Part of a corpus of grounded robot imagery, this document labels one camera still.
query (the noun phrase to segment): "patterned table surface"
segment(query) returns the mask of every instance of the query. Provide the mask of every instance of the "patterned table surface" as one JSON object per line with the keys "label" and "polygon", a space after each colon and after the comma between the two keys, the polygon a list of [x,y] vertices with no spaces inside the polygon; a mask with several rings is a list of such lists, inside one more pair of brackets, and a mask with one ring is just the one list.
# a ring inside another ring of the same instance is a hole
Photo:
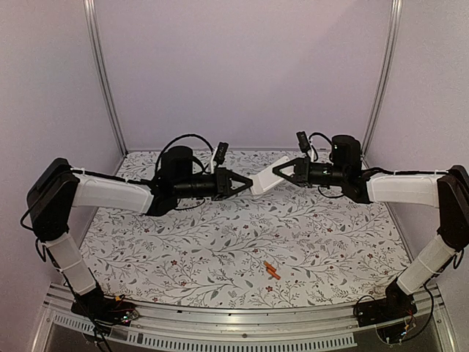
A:
{"label": "patterned table surface", "polygon": [[[195,154],[208,159],[204,152]],[[231,151],[224,166],[255,174],[283,155],[300,153]],[[118,175],[151,178],[157,156],[131,153]],[[195,204],[188,200],[180,207]],[[223,308],[307,307],[378,297],[409,264],[384,205],[327,199],[315,188],[286,181],[262,197],[246,191],[158,218],[101,208],[81,252],[108,294]],[[279,280],[266,273],[265,260],[277,268]]]}

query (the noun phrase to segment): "white panel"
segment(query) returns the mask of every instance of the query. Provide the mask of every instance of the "white panel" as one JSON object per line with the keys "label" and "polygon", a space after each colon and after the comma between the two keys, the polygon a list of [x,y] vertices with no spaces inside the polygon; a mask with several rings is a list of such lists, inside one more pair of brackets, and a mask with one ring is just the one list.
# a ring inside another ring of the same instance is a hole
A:
{"label": "white panel", "polygon": [[[113,172],[120,155],[95,73],[82,1],[0,1],[0,350],[29,351],[55,271],[19,226],[26,193],[56,157]],[[80,238],[92,209],[74,211]]]}
{"label": "white panel", "polygon": [[371,202],[398,202],[438,208],[437,180],[442,175],[378,174],[366,183]]}
{"label": "white panel", "polygon": [[187,132],[274,148],[297,147],[300,130],[364,135],[390,1],[102,0],[96,7],[129,149],[162,148]]}
{"label": "white panel", "polygon": [[69,233],[64,233],[54,241],[46,241],[45,246],[77,294],[84,295],[96,287],[95,278]]}
{"label": "white panel", "polygon": [[440,235],[426,245],[418,257],[397,279],[397,284],[405,294],[416,292],[451,259],[454,249],[446,245]]}
{"label": "white panel", "polygon": [[[469,168],[469,2],[404,1],[391,79],[369,152],[386,169]],[[439,226],[438,211],[395,206],[418,253]],[[438,279],[459,348],[469,351],[469,260]]]}
{"label": "white panel", "polygon": [[[249,178],[251,178],[253,182],[253,185],[251,187],[251,193],[254,196],[259,196],[274,188],[279,183],[284,182],[285,179],[273,174],[272,170],[274,167],[285,164],[288,161],[290,161],[290,158],[288,156],[284,156],[278,159],[275,163],[263,169],[261,172],[249,176]],[[291,176],[295,172],[295,170],[293,169],[293,166],[288,166],[285,169],[282,169],[282,172],[288,176]]]}
{"label": "white panel", "polygon": [[104,178],[76,175],[78,184],[74,207],[104,207],[146,213],[153,195],[147,186],[137,186]]}

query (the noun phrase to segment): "orange object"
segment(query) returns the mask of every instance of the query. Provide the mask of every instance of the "orange object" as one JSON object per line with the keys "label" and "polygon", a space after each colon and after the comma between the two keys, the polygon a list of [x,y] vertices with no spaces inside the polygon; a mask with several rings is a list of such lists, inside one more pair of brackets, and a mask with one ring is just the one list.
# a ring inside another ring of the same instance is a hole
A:
{"label": "orange object", "polygon": [[269,264],[267,262],[264,262],[264,265],[267,269],[270,269],[274,273],[277,271],[277,269],[275,269],[271,264]]}
{"label": "orange object", "polygon": [[269,268],[267,268],[267,272],[272,275],[273,277],[275,277],[277,280],[280,279],[280,276],[277,275],[274,271],[271,271]]}

